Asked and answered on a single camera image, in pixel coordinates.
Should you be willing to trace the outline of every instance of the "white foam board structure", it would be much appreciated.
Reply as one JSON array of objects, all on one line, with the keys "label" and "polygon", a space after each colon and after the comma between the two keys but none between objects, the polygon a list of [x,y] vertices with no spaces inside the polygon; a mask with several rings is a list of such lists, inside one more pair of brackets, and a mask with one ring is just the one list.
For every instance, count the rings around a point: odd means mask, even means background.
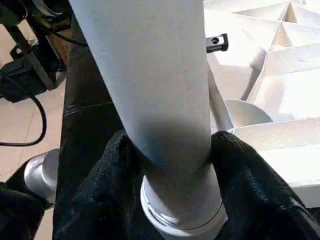
[{"label": "white foam board structure", "polygon": [[228,51],[207,55],[222,98],[273,120],[234,133],[320,207],[320,1],[207,0],[204,16],[206,37],[229,37]]}]

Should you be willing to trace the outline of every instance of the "cylindrical tube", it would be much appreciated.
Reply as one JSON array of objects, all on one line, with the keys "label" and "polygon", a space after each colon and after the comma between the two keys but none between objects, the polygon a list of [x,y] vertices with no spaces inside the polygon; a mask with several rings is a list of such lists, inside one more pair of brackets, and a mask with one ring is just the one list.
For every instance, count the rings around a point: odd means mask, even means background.
[{"label": "cylindrical tube", "polygon": [[211,148],[201,0],[70,0],[125,130],[145,156],[143,189],[169,225],[221,206]]}]

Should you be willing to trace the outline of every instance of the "black cable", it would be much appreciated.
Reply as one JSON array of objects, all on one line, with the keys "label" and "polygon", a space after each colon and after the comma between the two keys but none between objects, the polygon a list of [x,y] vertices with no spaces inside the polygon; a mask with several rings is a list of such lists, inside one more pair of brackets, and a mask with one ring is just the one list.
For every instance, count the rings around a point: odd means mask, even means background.
[{"label": "black cable", "polygon": [[75,44],[75,45],[85,46],[85,47],[88,46],[88,44],[86,44],[86,43],[82,43],[82,42],[79,42],[77,40],[70,39],[70,38],[68,38],[66,36],[63,36],[63,35],[57,33],[56,31],[50,31],[50,33],[53,34],[53,35],[56,35],[58,38],[60,38],[62,40],[65,40],[66,42],[69,42],[69,43],[72,43],[72,44]]},{"label": "black cable", "polygon": [[41,118],[42,118],[42,132],[38,139],[31,141],[31,142],[26,142],[26,143],[16,143],[16,142],[0,142],[0,146],[7,146],[7,147],[29,147],[36,145],[44,139],[47,131],[47,118],[46,118],[46,112],[44,110],[44,107],[41,105],[39,100],[33,95],[31,92],[26,90],[23,86],[21,86],[19,83],[17,83],[15,80],[13,80],[10,76],[8,76],[6,73],[4,73],[2,70],[0,70],[0,76],[3,78],[7,79],[8,81],[12,82],[14,85],[16,85],[20,90],[22,90],[31,100],[36,104],[38,107]]},{"label": "black cable", "polygon": [[39,21],[36,21],[37,24],[39,24],[39,26],[44,30],[46,31],[47,33],[50,33],[50,34],[53,34],[55,36],[57,36],[58,38],[62,39],[62,40],[65,40],[66,42],[69,42],[69,43],[72,43],[72,44],[75,44],[75,45],[80,45],[80,46],[84,46],[84,47],[88,47],[88,44],[86,43],[83,43],[83,42],[79,42],[77,40],[73,40],[73,39],[70,39],[66,36],[63,36],[61,35],[60,33],[57,33],[56,31],[54,31],[53,29],[43,25],[42,23],[40,23]]}]

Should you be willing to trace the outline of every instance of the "beige floor tile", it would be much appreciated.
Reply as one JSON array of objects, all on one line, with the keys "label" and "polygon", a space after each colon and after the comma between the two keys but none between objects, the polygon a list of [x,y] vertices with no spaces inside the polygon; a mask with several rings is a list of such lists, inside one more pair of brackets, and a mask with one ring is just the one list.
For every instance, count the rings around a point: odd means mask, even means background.
[{"label": "beige floor tile", "polygon": [[66,81],[63,81],[56,89],[36,96],[46,111],[63,108],[65,86]]},{"label": "beige floor tile", "polygon": [[[46,111],[47,130],[44,139],[37,145],[25,147],[21,156],[19,165],[22,165],[26,160],[49,151],[51,149],[58,149],[60,147],[61,127],[62,127],[63,109],[56,108]],[[42,119],[40,113],[34,113],[31,120],[30,129],[26,140],[32,141],[38,138],[42,130]]]},{"label": "beige floor tile", "polygon": [[9,171],[9,172],[0,174],[0,182],[5,182],[5,181],[7,181],[14,172],[15,172],[15,171],[12,170],[12,171]]},{"label": "beige floor tile", "polygon": [[53,215],[54,215],[53,208],[45,211],[40,227],[38,228],[38,232],[36,233],[34,240],[51,240],[52,239]]},{"label": "beige floor tile", "polygon": [[[24,143],[35,110],[30,99],[11,103],[0,99],[0,141]],[[22,147],[0,146],[0,174],[17,168]]]}]

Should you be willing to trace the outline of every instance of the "white paper tube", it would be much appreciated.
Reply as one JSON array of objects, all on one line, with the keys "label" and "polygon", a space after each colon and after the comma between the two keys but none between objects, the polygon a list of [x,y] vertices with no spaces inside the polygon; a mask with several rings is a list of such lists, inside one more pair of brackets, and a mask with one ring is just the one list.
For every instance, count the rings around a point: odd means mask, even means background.
[{"label": "white paper tube", "polygon": [[128,136],[149,159],[142,189],[150,211],[157,220],[172,219],[173,228],[204,225],[222,200],[206,161],[211,132],[203,2],[70,3]]}]

